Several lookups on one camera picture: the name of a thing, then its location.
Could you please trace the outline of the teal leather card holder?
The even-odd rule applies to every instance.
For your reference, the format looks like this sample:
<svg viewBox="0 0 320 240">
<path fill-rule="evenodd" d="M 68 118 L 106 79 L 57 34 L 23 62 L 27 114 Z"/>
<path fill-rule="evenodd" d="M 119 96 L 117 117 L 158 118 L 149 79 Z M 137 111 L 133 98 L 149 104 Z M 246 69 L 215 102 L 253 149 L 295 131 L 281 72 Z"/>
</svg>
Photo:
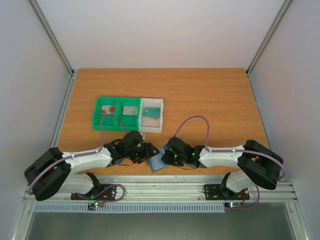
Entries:
<svg viewBox="0 0 320 240">
<path fill-rule="evenodd" d="M 159 149 L 159 153 L 157 155 L 147 160 L 147 165 L 150 167 L 150 170 L 153 173 L 163 170 L 169 166 L 162 161 L 162 157 L 164 156 L 166 149 L 167 145 L 165 144 L 162 148 Z"/>
</svg>

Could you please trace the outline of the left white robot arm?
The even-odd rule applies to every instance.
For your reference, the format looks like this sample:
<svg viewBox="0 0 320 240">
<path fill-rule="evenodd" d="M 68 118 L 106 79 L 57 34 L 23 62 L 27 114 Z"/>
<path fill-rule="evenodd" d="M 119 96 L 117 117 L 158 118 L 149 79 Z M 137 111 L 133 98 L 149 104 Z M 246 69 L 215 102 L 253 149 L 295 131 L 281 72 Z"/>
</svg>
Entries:
<svg viewBox="0 0 320 240">
<path fill-rule="evenodd" d="M 123 138 L 102 142 L 100 147 L 92 150 L 62 152 L 58 147 L 51 147 L 24 171 L 27 193 L 35 196 L 37 201 L 44 201 L 74 186 L 69 178 L 76 173 L 120 165 L 125 159 L 140 164 L 159 152 L 135 130 L 127 132 Z"/>
</svg>

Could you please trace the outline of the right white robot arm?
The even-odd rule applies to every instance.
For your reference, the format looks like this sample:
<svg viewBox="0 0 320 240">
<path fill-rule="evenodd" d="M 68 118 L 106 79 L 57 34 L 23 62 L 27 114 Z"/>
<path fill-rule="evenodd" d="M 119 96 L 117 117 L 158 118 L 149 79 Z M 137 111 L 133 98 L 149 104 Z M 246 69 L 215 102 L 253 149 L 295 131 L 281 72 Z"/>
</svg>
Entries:
<svg viewBox="0 0 320 240">
<path fill-rule="evenodd" d="M 192 147 L 174 136 L 166 144 L 161 160 L 166 165 L 187 165 L 193 169 L 238 168 L 237 172 L 226 173 L 219 185 L 217 192 L 224 200 L 231 200 L 254 186 L 275 190 L 285 176 L 284 160 L 255 140 L 235 147 Z"/>
</svg>

